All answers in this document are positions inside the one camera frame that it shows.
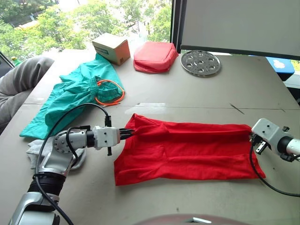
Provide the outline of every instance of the perforated metal tray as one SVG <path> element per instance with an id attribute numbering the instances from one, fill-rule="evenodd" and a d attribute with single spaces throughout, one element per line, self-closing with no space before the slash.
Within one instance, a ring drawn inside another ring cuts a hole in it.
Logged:
<path id="1" fill-rule="evenodd" d="M 184 53 L 181 64 L 188 72 L 198 77 L 207 77 L 221 69 L 220 60 L 216 56 L 200 50 Z"/>

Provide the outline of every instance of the green cloth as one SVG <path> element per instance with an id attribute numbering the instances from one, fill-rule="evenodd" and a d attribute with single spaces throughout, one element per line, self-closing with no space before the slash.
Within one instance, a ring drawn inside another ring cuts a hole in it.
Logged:
<path id="1" fill-rule="evenodd" d="M 123 88 L 113 66 L 99 54 L 96 54 L 95 60 L 81 64 L 69 75 L 61 75 L 60 78 L 62 83 L 54 86 L 38 114 L 21 132 L 21 137 L 45 139 L 50 129 L 68 110 L 82 103 L 96 104 L 95 97 L 101 102 L 108 102 L 122 95 L 122 90 L 111 82 L 97 86 L 98 81 L 108 79 Z M 83 110 L 84 107 L 76 109 L 66 116 L 55 128 L 53 135 L 61 131 Z"/>

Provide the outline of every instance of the red pouch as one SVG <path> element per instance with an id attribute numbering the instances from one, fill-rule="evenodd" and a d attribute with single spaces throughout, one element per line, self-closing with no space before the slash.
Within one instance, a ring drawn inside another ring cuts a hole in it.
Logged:
<path id="1" fill-rule="evenodd" d="M 177 56 L 173 43 L 148 41 L 135 51 L 133 64 L 137 71 L 163 73 L 170 70 Z"/>
<path id="2" fill-rule="evenodd" d="M 134 114 L 126 128 L 135 135 L 114 162 L 116 185 L 154 178 L 254 179 L 249 161 L 251 127 L 238 124 L 174 123 Z M 262 177 L 255 154 L 254 165 Z"/>

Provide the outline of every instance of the person's leg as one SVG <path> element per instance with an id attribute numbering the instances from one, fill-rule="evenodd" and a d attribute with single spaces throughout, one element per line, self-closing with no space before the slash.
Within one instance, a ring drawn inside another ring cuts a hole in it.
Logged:
<path id="1" fill-rule="evenodd" d="M 52 59 L 34 57 L 0 78 L 0 134 L 52 64 Z"/>
<path id="2" fill-rule="evenodd" d="M 11 96 L 0 106 L 0 134 L 22 106 L 31 91 L 32 89 L 29 89 Z"/>
<path id="3" fill-rule="evenodd" d="M 0 78 L 0 96 L 13 96 L 34 88 L 53 62 L 50 58 L 37 56 L 10 70 Z"/>

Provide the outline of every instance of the gray table surface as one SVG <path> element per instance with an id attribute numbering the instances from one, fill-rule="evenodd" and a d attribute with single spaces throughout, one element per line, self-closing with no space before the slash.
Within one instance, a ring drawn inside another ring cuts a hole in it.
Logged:
<path id="1" fill-rule="evenodd" d="M 32 120 L 58 83 L 93 53 L 67 50 L 61 54 L 0 136 L 0 224 L 10 219 L 31 182 L 25 152 L 32 139 L 19 133 Z M 124 127 L 133 113 L 159 120 L 254 125 L 265 117 L 289 126 L 300 137 L 300 109 L 267 60 L 261 57 L 219 56 L 222 71 L 211 78 L 188 74 L 178 57 L 169 73 L 149 75 L 134 71 L 132 59 L 115 67 L 126 89 L 120 105 L 107 107 L 112 125 Z M 233 109 L 241 109 L 244 114 Z M 72 124 L 103 125 L 97 109 L 87 109 Z M 67 178 L 60 206 L 75 224 L 124 224 L 170 213 L 211 214 L 255 225 L 300 223 L 300 199 L 277 194 L 259 180 L 155 179 L 116 187 L 113 161 L 124 143 L 106 149 L 88 149 L 83 167 Z M 265 151 L 258 157 L 267 181 L 290 192 L 300 192 L 300 163 L 288 163 Z"/>

